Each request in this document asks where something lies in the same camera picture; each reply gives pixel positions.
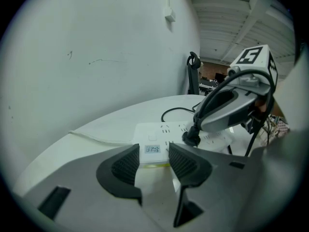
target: cables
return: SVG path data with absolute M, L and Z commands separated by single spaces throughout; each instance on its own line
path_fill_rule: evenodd
M 269 121 L 269 123 L 271 125 L 271 127 L 270 127 L 270 132 L 271 132 L 272 131 L 272 127 L 273 127 L 273 122 L 271 121 L 271 118 L 269 118 L 269 117 L 268 117 L 268 121 Z
M 194 108 L 197 107 L 198 105 L 200 105 L 200 102 L 199 102 L 198 104 L 196 104 L 195 106 L 192 107 L 192 111 L 195 112 L 195 109 L 194 109 Z
M 186 111 L 191 112 L 191 113 L 194 113 L 194 112 L 195 112 L 194 110 L 190 110 L 190 109 L 184 108 L 184 107 L 175 107 L 175 108 L 171 108 L 171 109 L 168 109 L 167 111 L 165 111 L 165 112 L 163 113 L 163 115 L 161 116 L 161 122 L 165 122 L 165 121 L 164 121 L 164 115 L 165 115 L 165 114 L 169 113 L 170 111 L 177 110 L 177 109 L 186 110 Z
M 207 108 L 207 106 L 209 104 L 211 104 L 212 100 L 214 99 L 215 95 L 222 89 L 224 88 L 226 85 L 228 85 L 230 82 L 232 82 L 233 80 L 235 80 L 236 78 L 239 78 L 243 75 L 248 75 L 248 74 L 258 74 L 258 75 L 261 75 L 263 77 L 265 77 L 268 82 L 269 82 L 269 85 L 270 85 L 270 90 L 268 92 L 268 95 L 267 95 L 267 109 L 266 111 L 264 112 L 264 116 L 262 117 L 262 119 L 260 120 L 259 124 L 257 125 L 257 128 L 256 128 L 256 131 L 254 132 L 251 140 L 250 140 L 250 143 L 248 145 L 248 148 L 247 148 L 247 151 L 246 151 L 246 154 L 245 156 L 248 156 L 249 153 L 250 153 L 250 150 L 252 148 L 252 145 L 254 143 L 254 140 L 256 138 L 256 136 L 258 135 L 258 132 L 260 131 L 260 129 L 262 128 L 262 126 L 264 125 L 265 121 L 266 121 L 266 118 L 268 117 L 271 109 L 273 108 L 274 106 L 274 98 L 273 98 L 273 93 L 275 92 L 275 84 L 272 80 L 272 78 L 270 77 L 269 74 L 267 74 L 266 72 L 263 72 L 263 71 L 259 71 L 259 70 L 244 70 L 244 71 L 240 71 L 240 72 L 237 72 L 235 74 L 233 74 L 232 76 L 230 76 L 229 78 L 225 79 L 215 90 L 213 90 L 206 98 L 205 102 L 202 104 L 197 116 L 196 116 L 196 120 L 195 120 L 195 127 L 197 125 L 197 122 L 199 119 L 201 119 L 204 114 L 203 114 L 203 111 L 205 111 L 205 109 Z
M 99 142 L 99 143 L 102 143 L 102 144 L 106 144 L 106 145 L 119 145 L 119 146 L 122 146 L 122 145 L 131 145 L 132 142 L 131 141 L 113 141 L 113 140 L 108 140 L 108 139 L 100 139 L 100 138 L 97 138 L 97 137 L 94 137 L 94 136 L 91 136 L 91 135 L 88 135 L 86 133 L 83 133 L 83 132 L 77 132 L 77 131 L 69 131 L 70 134 L 73 134 L 73 135 L 76 135 L 76 136 L 80 136 L 80 137 L 84 137 L 86 139 L 89 139 L 89 140 L 92 140 L 92 141 L 96 141 L 96 142 Z
M 266 119 L 266 123 L 267 123 L 267 145 L 269 144 L 269 134 L 270 134 L 270 130 L 269 130 L 269 118 L 267 116 Z

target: power strip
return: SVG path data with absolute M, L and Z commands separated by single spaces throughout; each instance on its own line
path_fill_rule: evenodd
M 140 145 L 140 167 L 169 162 L 169 143 L 184 144 L 182 135 L 191 128 L 188 121 L 140 123 L 136 125 L 133 143 Z M 233 142 L 226 131 L 207 133 L 200 131 L 198 148 L 221 152 Z

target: qr code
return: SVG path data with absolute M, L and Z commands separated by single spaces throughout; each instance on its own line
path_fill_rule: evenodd
M 145 153 L 152 154 L 152 153 L 160 153 L 160 145 L 145 145 Z

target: wall outlet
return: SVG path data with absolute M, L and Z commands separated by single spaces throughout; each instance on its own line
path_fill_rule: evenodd
M 166 20 L 169 22 L 175 22 L 176 21 L 176 14 L 175 11 L 172 10 L 171 7 L 167 7 L 164 9 L 164 16 Z

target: ceiling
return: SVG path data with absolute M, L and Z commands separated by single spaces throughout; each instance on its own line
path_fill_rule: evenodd
M 293 19 L 279 0 L 192 0 L 200 21 L 200 58 L 229 65 L 244 48 L 268 44 L 280 79 L 293 67 Z

